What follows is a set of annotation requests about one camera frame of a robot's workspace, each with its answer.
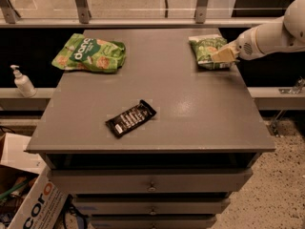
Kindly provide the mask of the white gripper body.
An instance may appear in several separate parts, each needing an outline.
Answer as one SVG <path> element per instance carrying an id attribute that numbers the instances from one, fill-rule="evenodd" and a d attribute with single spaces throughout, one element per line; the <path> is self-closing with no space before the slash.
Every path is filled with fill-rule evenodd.
<path id="1" fill-rule="evenodd" d="M 264 55 L 258 47 L 256 32 L 257 28 L 246 30 L 228 44 L 235 57 L 244 60 L 254 60 Z"/>

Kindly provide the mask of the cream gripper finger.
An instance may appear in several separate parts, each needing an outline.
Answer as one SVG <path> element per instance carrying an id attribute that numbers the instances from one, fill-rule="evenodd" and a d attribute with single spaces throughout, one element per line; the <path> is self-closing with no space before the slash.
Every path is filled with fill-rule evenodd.
<path id="1" fill-rule="evenodd" d="M 215 63 L 220 62 L 234 62 L 239 55 L 239 51 L 235 48 L 223 48 L 213 53 L 211 59 Z"/>

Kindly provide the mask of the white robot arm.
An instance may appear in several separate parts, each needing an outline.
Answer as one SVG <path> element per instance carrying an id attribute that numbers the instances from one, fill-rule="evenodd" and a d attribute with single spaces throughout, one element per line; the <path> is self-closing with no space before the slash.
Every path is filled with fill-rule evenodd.
<path id="1" fill-rule="evenodd" d="M 283 16 L 242 32 L 211 58 L 213 62 L 231 62 L 237 57 L 254 60 L 276 52 L 304 51 L 305 0 L 294 0 Z"/>

